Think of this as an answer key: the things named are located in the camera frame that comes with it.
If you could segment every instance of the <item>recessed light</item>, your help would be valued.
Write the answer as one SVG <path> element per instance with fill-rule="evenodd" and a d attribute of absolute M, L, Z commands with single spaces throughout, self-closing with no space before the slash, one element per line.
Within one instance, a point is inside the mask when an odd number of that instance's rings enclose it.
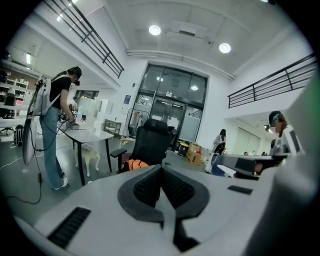
<path fill-rule="evenodd" d="M 149 32 L 151 35 L 157 36 L 161 33 L 161 29 L 157 25 L 152 25 L 149 27 Z"/>
<path fill-rule="evenodd" d="M 25 61 L 27 64 L 31 64 L 31 55 L 30 53 L 25 54 Z"/>
<path fill-rule="evenodd" d="M 219 50 L 220 52 L 227 54 L 228 52 L 231 51 L 231 46 L 228 43 L 223 42 L 222 44 L 219 45 Z"/>
<path fill-rule="evenodd" d="M 58 16 L 58 18 L 56 18 L 56 20 L 59 22 L 62 17 L 63 17 L 63 15 L 60 13 L 60 15 Z"/>

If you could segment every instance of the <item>black railing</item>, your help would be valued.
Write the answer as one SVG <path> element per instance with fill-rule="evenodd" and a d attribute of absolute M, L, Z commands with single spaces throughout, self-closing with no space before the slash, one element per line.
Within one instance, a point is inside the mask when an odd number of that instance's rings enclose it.
<path fill-rule="evenodd" d="M 45 0 L 44 3 L 56 13 L 57 19 L 64 21 L 87 44 L 119 78 L 122 67 L 116 56 L 101 39 L 79 8 L 71 0 Z"/>
<path fill-rule="evenodd" d="M 229 109 L 306 87 L 317 68 L 318 61 L 310 54 L 228 95 Z"/>

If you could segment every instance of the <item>black t-shirt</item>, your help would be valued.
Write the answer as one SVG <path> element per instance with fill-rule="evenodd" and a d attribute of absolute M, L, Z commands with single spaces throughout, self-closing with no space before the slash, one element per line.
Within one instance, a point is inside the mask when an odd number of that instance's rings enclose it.
<path fill-rule="evenodd" d="M 67 77 L 67 76 L 61 77 L 55 80 L 54 82 L 52 82 L 51 91 L 50 91 L 50 101 L 52 102 L 58 96 L 58 94 L 61 93 L 63 89 L 69 91 L 70 85 L 71 85 L 71 79 L 70 77 Z M 59 98 L 55 100 L 55 102 L 52 104 L 53 107 L 57 109 L 61 109 L 60 98 L 61 96 L 59 96 Z"/>

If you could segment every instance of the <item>backpack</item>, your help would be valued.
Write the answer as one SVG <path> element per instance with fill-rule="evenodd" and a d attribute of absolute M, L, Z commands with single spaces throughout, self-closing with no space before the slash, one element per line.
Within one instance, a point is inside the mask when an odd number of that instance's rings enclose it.
<path fill-rule="evenodd" d="M 137 170 L 137 169 L 149 166 L 145 162 L 142 162 L 141 160 L 133 160 L 133 159 L 126 161 L 125 165 L 128 166 L 129 171 Z"/>
<path fill-rule="evenodd" d="M 63 77 L 68 76 L 65 74 L 60 75 L 53 81 L 49 78 L 41 79 L 35 84 L 35 92 L 31 99 L 27 115 L 33 117 L 44 116 L 48 112 L 48 109 L 61 95 L 61 93 L 59 93 L 52 102 L 50 101 L 51 83 Z"/>
<path fill-rule="evenodd" d="M 24 136 L 24 127 L 19 124 L 14 129 L 13 142 L 17 147 L 22 146 L 22 138 Z"/>

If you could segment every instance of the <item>balcony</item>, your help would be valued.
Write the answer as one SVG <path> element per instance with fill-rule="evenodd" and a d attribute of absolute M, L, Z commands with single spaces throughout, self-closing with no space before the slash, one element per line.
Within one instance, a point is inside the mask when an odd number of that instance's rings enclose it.
<path fill-rule="evenodd" d="M 310 54 L 228 95 L 229 109 L 304 88 L 317 68 L 318 61 L 314 54 Z"/>

